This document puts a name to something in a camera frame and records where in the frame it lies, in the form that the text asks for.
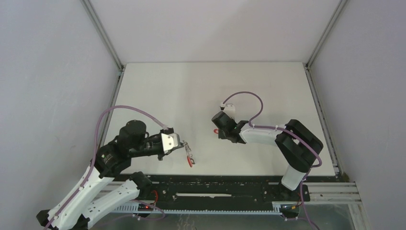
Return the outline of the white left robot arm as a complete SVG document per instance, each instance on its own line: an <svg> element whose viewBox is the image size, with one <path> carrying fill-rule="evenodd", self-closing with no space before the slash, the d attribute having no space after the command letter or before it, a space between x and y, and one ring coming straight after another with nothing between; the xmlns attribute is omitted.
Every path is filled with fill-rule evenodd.
<svg viewBox="0 0 406 230"><path fill-rule="evenodd" d="M39 224L50 230L88 230L116 207L136 198L147 199L152 182L142 172L131 174L124 184L103 197L96 199L96 195L129 168L133 158L156 155L161 161L183 146L173 128L151 136L144 122L127 122L112 141L97 150L69 194L53 209L39 211Z"/></svg>

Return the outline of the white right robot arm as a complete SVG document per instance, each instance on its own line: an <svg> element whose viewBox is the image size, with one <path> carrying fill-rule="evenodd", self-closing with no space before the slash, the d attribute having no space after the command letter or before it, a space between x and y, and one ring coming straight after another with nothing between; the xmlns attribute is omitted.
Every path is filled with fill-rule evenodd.
<svg viewBox="0 0 406 230"><path fill-rule="evenodd" d="M288 167L279 186L279 196L284 200L293 199L300 182L308 175L313 163L319 167L323 143L300 121L291 119L283 127L250 126L248 121L236 122L227 113L220 111L212 122L218 129L218 138L239 144L265 144L279 148L288 162Z"/></svg>

